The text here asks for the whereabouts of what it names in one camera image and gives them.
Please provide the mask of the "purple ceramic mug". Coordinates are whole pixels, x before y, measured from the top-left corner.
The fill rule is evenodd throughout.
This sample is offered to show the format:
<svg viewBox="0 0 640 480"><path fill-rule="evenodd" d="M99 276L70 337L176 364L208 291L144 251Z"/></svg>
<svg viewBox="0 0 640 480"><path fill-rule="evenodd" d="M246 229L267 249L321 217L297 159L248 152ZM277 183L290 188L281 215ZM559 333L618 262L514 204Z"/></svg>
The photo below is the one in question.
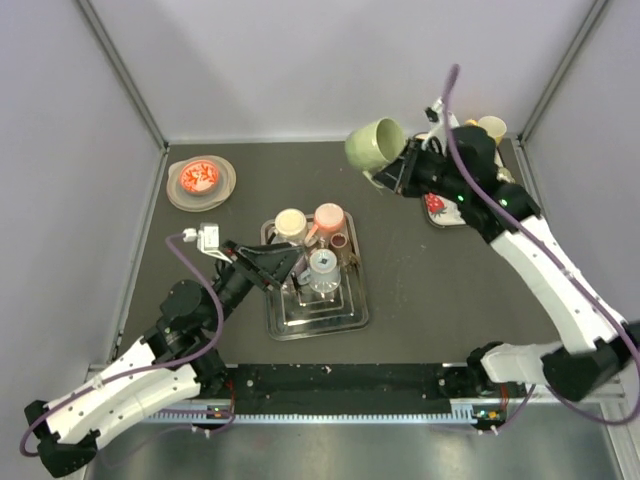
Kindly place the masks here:
<svg viewBox="0 0 640 480"><path fill-rule="evenodd" d="M292 276L299 285L307 285L311 279L308 263L308 253L305 246L301 245L301 255L292 269Z"/></svg>

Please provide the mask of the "light green ceramic mug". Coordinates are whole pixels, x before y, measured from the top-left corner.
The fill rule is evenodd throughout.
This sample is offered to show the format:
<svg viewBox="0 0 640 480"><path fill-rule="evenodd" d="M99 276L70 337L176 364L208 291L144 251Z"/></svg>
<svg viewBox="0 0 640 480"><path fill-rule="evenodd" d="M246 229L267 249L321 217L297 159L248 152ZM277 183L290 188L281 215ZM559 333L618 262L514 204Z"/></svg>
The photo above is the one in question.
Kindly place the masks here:
<svg viewBox="0 0 640 480"><path fill-rule="evenodd" d="M372 185L383 185L374 175L397 159L407 142L403 128L391 118L381 118L354 130L345 140L347 161Z"/></svg>

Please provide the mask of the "light grey ceramic mug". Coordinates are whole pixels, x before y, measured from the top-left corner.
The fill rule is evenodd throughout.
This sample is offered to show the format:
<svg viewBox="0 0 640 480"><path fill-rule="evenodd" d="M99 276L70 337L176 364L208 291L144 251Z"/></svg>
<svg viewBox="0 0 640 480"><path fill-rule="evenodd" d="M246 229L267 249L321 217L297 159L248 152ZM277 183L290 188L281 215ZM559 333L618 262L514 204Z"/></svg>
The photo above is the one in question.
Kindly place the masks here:
<svg viewBox="0 0 640 480"><path fill-rule="evenodd" d="M319 294L328 294L335 291L340 283L341 272L336 254L325 248L314 250L307 259L302 284Z"/></svg>

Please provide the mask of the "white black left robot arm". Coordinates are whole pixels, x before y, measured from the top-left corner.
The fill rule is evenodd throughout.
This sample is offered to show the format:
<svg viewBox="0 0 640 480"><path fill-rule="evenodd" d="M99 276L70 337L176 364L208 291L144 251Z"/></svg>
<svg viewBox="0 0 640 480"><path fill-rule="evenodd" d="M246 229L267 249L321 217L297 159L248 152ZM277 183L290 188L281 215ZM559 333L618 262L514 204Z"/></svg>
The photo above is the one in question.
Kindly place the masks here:
<svg viewBox="0 0 640 480"><path fill-rule="evenodd" d="M304 254L290 243L247 246L226 241L215 278L190 261L192 276L175 283L161 316L128 350L72 392L24 409L37 447L19 446L54 478L90 463L125 430L183 400L227 389L227 367L217 351L224 322L253 288L280 289Z"/></svg>

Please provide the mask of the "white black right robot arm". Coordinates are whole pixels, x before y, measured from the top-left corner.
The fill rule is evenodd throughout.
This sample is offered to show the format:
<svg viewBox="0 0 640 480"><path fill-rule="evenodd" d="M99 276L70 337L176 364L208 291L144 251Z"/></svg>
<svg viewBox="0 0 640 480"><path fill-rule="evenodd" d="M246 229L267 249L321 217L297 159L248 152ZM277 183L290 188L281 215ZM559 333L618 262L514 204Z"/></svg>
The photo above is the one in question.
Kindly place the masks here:
<svg viewBox="0 0 640 480"><path fill-rule="evenodd" d="M538 204L505 179L494 139L462 125L429 139L407 138L389 119L375 128L362 170L407 198L435 194L455 203L467 226L519 275L551 319L551 344L491 343L469 359L466 380L487 396L502 383L542 384L579 402L639 361L639 326L599 299L564 253Z"/></svg>

